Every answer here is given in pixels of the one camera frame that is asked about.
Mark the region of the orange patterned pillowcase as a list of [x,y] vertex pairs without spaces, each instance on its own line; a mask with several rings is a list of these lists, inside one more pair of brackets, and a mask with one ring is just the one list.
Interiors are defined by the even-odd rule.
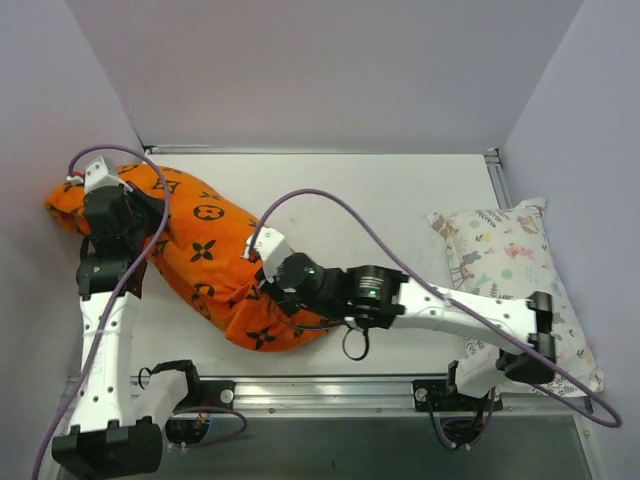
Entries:
[[298,349],[328,333],[314,313],[286,315],[261,285],[262,264],[242,254],[258,220],[204,181],[177,169],[119,167],[120,177],[170,208],[148,260],[173,291],[238,347]]

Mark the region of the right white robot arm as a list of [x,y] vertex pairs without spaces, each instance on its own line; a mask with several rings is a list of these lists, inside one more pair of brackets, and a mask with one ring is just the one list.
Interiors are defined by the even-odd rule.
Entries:
[[478,340],[478,353],[452,361],[446,402],[465,409],[508,381],[544,385],[555,376],[549,294],[500,299],[421,285],[402,271],[373,265],[324,268],[304,253],[263,254],[270,295],[286,313],[306,311],[350,330],[421,329]]

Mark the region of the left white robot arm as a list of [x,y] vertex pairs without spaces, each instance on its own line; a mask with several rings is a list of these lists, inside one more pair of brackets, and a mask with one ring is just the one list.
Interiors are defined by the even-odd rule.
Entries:
[[51,444],[54,460],[78,479],[153,473],[165,424],[190,411],[203,389],[190,360],[156,365],[139,397],[130,367],[146,257],[167,222],[163,200],[133,184],[91,188],[83,198],[90,228],[76,274],[82,314],[82,370],[68,431]]

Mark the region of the white floral animal pillow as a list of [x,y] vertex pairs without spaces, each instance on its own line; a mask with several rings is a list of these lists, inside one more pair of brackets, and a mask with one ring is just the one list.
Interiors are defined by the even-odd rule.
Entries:
[[557,363],[600,392],[604,373],[554,266],[545,210],[544,199],[532,198],[511,209],[435,213],[429,223],[444,239],[454,289],[500,300],[525,298],[535,291],[551,294]]

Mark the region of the aluminium back rail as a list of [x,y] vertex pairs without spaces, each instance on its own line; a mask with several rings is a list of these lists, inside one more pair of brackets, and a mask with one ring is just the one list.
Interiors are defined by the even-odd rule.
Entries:
[[199,155],[212,152],[207,145],[146,145],[144,150],[151,155]]

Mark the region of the aluminium rail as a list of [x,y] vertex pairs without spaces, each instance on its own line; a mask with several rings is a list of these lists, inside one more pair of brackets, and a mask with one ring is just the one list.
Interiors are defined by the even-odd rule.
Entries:
[[502,209],[513,207],[513,202],[506,184],[500,149],[490,149],[484,154],[485,165],[494,189],[498,206]]
[[[236,382],[232,409],[247,418],[393,418],[426,415],[414,410],[412,381],[430,375],[338,377],[204,377]],[[470,413],[435,413],[443,416]]]
[[144,150],[151,155],[199,155],[212,152],[207,145],[146,145]]

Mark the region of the aluminium front rail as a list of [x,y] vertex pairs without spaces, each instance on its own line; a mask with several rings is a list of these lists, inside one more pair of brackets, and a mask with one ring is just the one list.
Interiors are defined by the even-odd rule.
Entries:
[[[412,381],[430,375],[338,377],[204,377],[236,382],[232,409],[247,418],[393,418],[426,415],[414,410]],[[435,413],[443,416],[470,413]]]

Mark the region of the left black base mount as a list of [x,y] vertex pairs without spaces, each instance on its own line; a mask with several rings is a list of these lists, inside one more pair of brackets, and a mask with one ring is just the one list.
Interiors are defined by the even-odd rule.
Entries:
[[189,391],[174,411],[188,408],[217,407],[232,409],[235,398],[236,382],[229,379],[204,380],[194,392]]

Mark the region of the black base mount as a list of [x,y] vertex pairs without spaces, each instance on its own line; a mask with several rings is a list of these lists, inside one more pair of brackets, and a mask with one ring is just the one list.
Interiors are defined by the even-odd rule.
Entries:
[[174,411],[188,408],[217,407],[232,409],[235,398],[236,382],[229,379],[204,380],[194,392],[189,391]]
[[480,408],[489,410],[487,396],[478,399],[452,393],[447,390],[446,380],[442,377],[423,378],[412,381],[414,410],[420,413],[477,413]]

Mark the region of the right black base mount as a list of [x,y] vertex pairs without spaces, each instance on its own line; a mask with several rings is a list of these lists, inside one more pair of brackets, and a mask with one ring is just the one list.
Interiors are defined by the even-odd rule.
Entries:
[[480,408],[489,410],[487,396],[478,399],[452,393],[447,390],[446,380],[442,377],[423,378],[412,381],[414,410],[420,413],[477,413]]

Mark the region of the aluminium right side rail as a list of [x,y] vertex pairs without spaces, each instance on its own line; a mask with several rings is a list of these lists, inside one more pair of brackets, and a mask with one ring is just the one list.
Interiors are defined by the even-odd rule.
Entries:
[[498,206],[502,209],[513,207],[513,202],[506,184],[500,149],[490,149],[484,154],[485,165],[494,189]]

